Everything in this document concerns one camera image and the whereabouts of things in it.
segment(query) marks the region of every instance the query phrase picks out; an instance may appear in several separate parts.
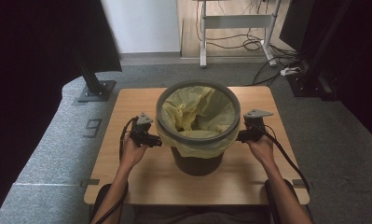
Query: person's right hand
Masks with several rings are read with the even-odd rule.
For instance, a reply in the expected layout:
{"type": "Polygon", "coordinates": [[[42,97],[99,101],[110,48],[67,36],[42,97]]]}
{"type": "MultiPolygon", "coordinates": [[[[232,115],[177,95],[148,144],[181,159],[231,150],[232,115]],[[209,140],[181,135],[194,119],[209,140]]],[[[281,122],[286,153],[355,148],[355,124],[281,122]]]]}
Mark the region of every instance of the person's right hand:
{"type": "Polygon", "coordinates": [[[142,145],[137,147],[135,142],[130,138],[130,133],[125,133],[124,136],[124,151],[122,154],[121,164],[132,168],[136,165],[144,156],[145,151],[147,150],[148,145],[142,145]]]}
{"type": "Polygon", "coordinates": [[[273,143],[265,135],[261,137],[258,142],[246,141],[249,145],[255,158],[261,162],[263,166],[274,165],[275,160],[273,159],[273,143]]]}

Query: gray carpet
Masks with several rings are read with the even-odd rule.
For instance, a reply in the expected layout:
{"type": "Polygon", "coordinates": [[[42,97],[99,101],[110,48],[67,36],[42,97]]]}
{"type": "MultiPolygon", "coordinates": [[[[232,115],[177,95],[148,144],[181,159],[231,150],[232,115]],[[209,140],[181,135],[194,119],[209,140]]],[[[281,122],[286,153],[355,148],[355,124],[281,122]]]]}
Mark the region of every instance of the gray carpet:
{"type": "MultiPolygon", "coordinates": [[[[123,73],[98,74],[117,82],[106,103],[79,104],[80,77],[63,87],[61,105],[0,210],[0,223],[88,223],[84,181],[92,168],[118,92],[169,87],[189,79],[226,86],[249,84],[261,63],[123,66],[123,73]],[[88,128],[99,125],[99,130],[88,128]]],[[[267,68],[260,79],[274,75],[267,68]]],[[[295,98],[284,77],[270,86],[305,177],[311,182],[315,223],[372,223],[372,135],[341,102],[295,98]]],[[[121,223],[133,213],[127,206],[121,223]]]]}

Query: plastic bag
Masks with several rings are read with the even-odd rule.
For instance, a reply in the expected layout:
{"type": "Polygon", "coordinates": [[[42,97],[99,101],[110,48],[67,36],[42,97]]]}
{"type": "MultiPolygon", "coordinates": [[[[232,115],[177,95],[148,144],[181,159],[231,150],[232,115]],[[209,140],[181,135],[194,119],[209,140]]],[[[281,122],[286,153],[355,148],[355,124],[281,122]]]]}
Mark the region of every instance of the plastic bag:
{"type": "Polygon", "coordinates": [[[231,100],[221,91],[206,86],[185,87],[174,91],[162,104],[162,120],[173,132],[198,139],[200,144],[184,144],[171,138],[157,125],[163,144],[176,147],[182,157],[210,159],[223,153],[236,139],[239,125],[224,139],[206,144],[225,132],[239,119],[231,100]]]}

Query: trash can rim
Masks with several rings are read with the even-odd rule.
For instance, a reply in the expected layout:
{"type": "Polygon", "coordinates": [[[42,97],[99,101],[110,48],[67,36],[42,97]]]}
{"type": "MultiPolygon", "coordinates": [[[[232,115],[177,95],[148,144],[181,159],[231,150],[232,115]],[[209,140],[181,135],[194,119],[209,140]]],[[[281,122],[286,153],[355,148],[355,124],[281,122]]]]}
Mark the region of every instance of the trash can rim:
{"type": "Polygon", "coordinates": [[[234,130],[237,130],[237,127],[239,126],[240,122],[240,113],[241,113],[241,106],[239,103],[238,98],[236,95],[226,86],[223,86],[221,84],[215,83],[210,80],[203,80],[203,79],[197,79],[197,80],[188,80],[188,81],[183,81],[179,82],[177,84],[174,84],[173,86],[170,86],[168,89],[166,89],[158,98],[157,102],[157,124],[161,127],[162,131],[165,132],[167,135],[169,135],[171,138],[174,140],[178,141],[179,143],[186,144],[186,145],[197,145],[200,146],[201,144],[207,145],[211,143],[218,142],[230,134],[233,133],[234,130]],[[163,121],[162,115],[161,115],[161,109],[162,105],[165,102],[165,100],[172,95],[175,91],[186,88],[186,87],[191,87],[191,86],[206,86],[206,87],[211,87],[214,88],[218,91],[221,91],[222,93],[225,94],[230,100],[230,102],[234,105],[235,109],[235,115],[237,116],[232,122],[232,124],[222,133],[210,137],[210,138],[190,138],[183,136],[179,134],[178,132],[173,132],[172,130],[169,129],[168,125],[163,121]]]}

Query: table top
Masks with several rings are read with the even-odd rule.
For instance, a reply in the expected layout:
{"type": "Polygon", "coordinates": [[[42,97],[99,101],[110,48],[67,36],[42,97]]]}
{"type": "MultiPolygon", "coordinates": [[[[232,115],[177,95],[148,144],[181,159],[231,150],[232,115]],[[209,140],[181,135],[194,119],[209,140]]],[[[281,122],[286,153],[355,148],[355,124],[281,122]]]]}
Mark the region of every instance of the table top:
{"type": "MultiPolygon", "coordinates": [[[[229,87],[241,104],[242,115],[251,109],[273,113],[264,122],[276,133],[278,141],[296,165],[282,120],[268,87],[229,87]]],[[[157,100],[165,88],[123,89],[116,101],[109,121],[98,159],[90,179],[98,179],[98,185],[88,185],[84,196],[87,204],[94,204],[99,189],[112,183],[119,165],[119,137],[125,124],[141,112],[150,118],[156,117],[157,100]]],[[[157,135],[155,123],[149,133],[157,135]]],[[[274,158],[283,178],[300,179],[278,148],[274,158]]],[[[174,163],[169,146],[152,147],[133,168],[129,177],[129,193],[124,203],[128,204],[268,204],[264,189],[267,175],[262,165],[246,144],[235,142],[224,153],[220,166],[211,174],[192,176],[183,173],[174,163]]],[[[301,204],[309,202],[305,189],[295,189],[301,204]]]]}

